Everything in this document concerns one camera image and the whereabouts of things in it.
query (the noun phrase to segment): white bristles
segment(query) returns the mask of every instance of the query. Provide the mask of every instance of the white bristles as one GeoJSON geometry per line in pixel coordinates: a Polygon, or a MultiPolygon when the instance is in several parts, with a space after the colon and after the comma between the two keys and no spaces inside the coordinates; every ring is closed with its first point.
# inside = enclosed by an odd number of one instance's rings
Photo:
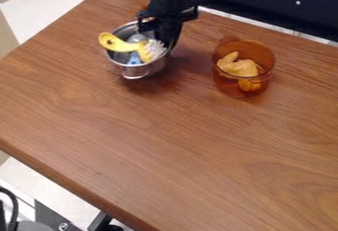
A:
{"type": "Polygon", "coordinates": [[[155,60],[160,57],[167,49],[164,44],[157,39],[150,39],[145,46],[146,51],[149,53],[151,60],[155,60]]]}

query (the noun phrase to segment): table leg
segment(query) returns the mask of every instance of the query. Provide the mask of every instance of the table leg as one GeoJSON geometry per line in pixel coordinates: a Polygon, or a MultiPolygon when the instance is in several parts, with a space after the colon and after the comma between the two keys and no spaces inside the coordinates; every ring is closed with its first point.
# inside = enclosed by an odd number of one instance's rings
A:
{"type": "Polygon", "coordinates": [[[93,222],[89,225],[88,231],[124,231],[122,227],[110,225],[113,218],[103,211],[95,217],[93,222]]]}

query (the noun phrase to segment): wood grain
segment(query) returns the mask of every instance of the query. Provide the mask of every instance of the wood grain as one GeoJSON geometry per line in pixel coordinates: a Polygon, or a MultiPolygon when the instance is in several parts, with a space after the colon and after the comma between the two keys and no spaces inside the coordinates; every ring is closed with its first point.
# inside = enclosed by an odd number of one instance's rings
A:
{"type": "Polygon", "coordinates": [[[338,230],[337,48],[202,14],[131,84],[97,37],[146,4],[86,0],[1,60],[1,149],[136,230],[338,230]],[[223,37],[276,54],[262,96],[213,84],[223,37]]]}

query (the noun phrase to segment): floor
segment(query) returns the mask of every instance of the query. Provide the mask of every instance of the floor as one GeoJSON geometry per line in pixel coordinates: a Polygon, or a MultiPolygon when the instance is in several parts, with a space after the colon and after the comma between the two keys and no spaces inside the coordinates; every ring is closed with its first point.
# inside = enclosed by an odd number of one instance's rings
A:
{"type": "MultiPolygon", "coordinates": [[[[3,11],[18,42],[24,43],[82,1],[83,0],[10,0],[0,4],[0,9],[3,11]]],[[[290,30],[259,23],[246,18],[205,8],[203,10],[268,29],[295,34],[290,30]]],[[[319,42],[329,43],[327,39],[306,35],[302,36],[319,42]]],[[[4,183],[8,183],[14,189],[36,198],[46,206],[71,220],[83,230],[86,230],[89,223],[99,211],[81,198],[66,191],[13,158],[9,158],[0,167],[0,184],[4,183]]]]}

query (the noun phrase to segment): silver pot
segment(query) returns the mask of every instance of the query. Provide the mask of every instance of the silver pot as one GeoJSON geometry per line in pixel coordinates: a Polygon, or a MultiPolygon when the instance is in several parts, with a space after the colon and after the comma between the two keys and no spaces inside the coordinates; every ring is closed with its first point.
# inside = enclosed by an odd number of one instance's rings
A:
{"type": "MultiPolygon", "coordinates": [[[[114,30],[112,34],[124,41],[127,41],[130,37],[137,34],[137,22],[131,22],[120,26],[119,28],[114,30]]],[[[148,32],[144,35],[151,39],[154,39],[153,32],[148,32]]],[[[129,80],[136,80],[148,77],[161,71],[168,62],[169,51],[171,47],[172,43],[169,44],[169,47],[160,58],[150,61],[149,63],[139,65],[127,64],[129,60],[129,53],[118,53],[107,50],[107,55],[110,61],[113,62],[113,64],[115,65],[115,70],[122,71],[122,75],[124,78],[129,80]]]]}

